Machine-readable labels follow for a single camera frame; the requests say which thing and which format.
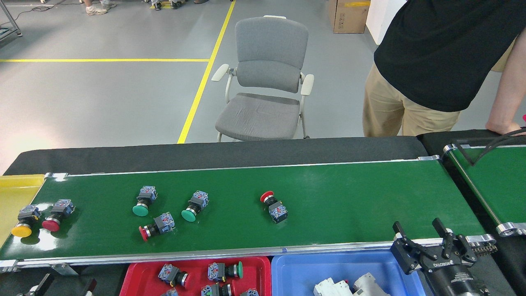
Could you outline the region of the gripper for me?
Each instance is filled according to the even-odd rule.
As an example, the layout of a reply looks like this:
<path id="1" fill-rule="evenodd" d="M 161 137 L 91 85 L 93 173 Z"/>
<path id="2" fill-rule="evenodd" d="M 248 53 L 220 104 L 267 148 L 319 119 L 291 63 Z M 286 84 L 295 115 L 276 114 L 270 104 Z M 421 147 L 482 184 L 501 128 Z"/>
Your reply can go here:
<path id="1" fill-rule="evenodd" d="M 399 222 L 393 223 L 395 232 L 390 251 L 405 274 L 420 266 L 423 255 L 423 274 L 435 296 L 490 296 L 489 290 L 469 271 L 478 261 L 466 237 L 455 235 L 440 219 L 434 219 L 434 228 L 442 238 L 440 256 L 427 247 L 410 240 Z"/>

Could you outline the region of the person's left hand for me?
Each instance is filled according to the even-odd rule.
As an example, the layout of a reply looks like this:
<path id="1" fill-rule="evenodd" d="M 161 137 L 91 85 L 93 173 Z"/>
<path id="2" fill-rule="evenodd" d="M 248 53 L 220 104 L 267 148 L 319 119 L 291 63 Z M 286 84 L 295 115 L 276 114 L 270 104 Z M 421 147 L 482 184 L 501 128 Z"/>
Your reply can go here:
<path id="1" fill-rule="evenodd" d="M 498 133 L 500 135 L 507 134 L 507 133 L 520 129 L 519 124 L 515 122 L 501 123 L 501 122 L 488 121 L 485 124 L 485 127 L 487 130 L 490 130 L 494 133 Z"/>

